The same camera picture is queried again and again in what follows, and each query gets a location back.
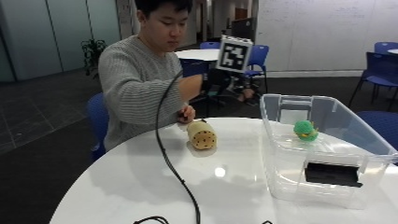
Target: black hair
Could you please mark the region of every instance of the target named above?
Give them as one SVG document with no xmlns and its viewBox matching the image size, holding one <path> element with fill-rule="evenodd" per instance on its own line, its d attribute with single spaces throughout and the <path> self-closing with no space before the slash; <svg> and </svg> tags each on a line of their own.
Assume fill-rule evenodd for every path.
<svg viewBox="0 0 398 224">
<path fill-rule="evenodd" d="M 192 11 L 194 0 L 136 0 L 138 10 L 142 10 L 146 17 L 150 17 L 151 12 L 156 11 L 166 3 L 172 3 L 176 6 L 176 12 L 188 10 Z"/>
</svg>

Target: white round table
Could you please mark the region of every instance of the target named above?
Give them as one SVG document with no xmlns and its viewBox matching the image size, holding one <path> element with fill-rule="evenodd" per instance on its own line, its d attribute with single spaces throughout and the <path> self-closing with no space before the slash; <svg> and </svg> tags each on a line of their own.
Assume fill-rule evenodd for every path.
<svg viewBox="0 0 398 224">
<path fill-rule="evenodd" d="M 186 126 L 162 129 L 170 159 L 199 201 L 203 224 L 397 223 L 398 167 L 388 168 L 367 210 L 281 201 L 268 191 L 261 150 L 269 141 L 261 119 L 207 121 L 219 135 L 212 150 L 192 149 Z M 166 165 L 155 132 L 120 144 L 92 164 L 51 224 L 132 224 L 152 216 L 166 217 L 171 224 L 196 223 L 195 206 Z"/>
<path fill-rule="evenodd" d="M 217 61 L 219 53 L 220 49 L 188 49 L 176 52 L 180 59 L 196 59 L 207 62 Z"/>
<path fill-rule="evenodd" d="M 389 49 L 389 53 L 398 54 L 398 49 Z"/>
</svg>

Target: glass wall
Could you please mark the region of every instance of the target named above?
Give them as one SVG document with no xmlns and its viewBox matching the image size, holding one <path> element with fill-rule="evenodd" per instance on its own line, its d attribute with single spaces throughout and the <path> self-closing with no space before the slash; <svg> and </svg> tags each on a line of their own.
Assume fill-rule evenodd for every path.
<svg viewBox="0 0 398 224">
<path fill-rule="evenodd" d="M 82 42 L 92 38 L 86 1 L 48 0 L 64 71 L 84 67 Z"/>
<path fill-rule="evenodd" d="M 122 39 L 115 0 L 2 0 L 0 25 L 19 80 L 83 68 L 92 37 L 108 45 Z M 0 80 L 10 80 L 0 47 Z"/>
</svg>

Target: clear plastic bin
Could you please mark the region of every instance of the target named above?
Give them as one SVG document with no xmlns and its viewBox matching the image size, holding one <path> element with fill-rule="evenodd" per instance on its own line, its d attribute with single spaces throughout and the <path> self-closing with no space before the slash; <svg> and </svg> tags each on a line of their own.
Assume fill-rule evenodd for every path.
<svg viewBox="0 0 398 224">
<path fill-rule="evenodd" d="M 265 94 L 260 108 L 271 140 L 263 158 L 275 197 L 365 209 L 388 166 L 398 162 L 393 146 L 332 97 Z M 319 129 L 313 142 L 295 134 L 300 120 L 313 121 Z"/>
</svg>

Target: man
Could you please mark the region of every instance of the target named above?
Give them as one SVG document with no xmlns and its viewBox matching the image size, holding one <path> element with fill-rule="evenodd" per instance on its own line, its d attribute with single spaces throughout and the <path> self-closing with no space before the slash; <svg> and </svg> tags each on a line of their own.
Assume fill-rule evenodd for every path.
<svg viewBox="0 0 398 224">
<path fill-rule="evenodd" d="M 160 100 L 182 70 L 174 51 L 184 39 L 192 5 L 192 0 L 136 0 L 142 31 L 111 45 L 102 55 L 100 79 L 110 113 L 107 150 L 156 128 Z M 184 102 L 200 94 L 200 87 L 202 75 L 174 84 L 162 106 L 162 127 L 195 119 L 196 110 Z"/>
</svg>

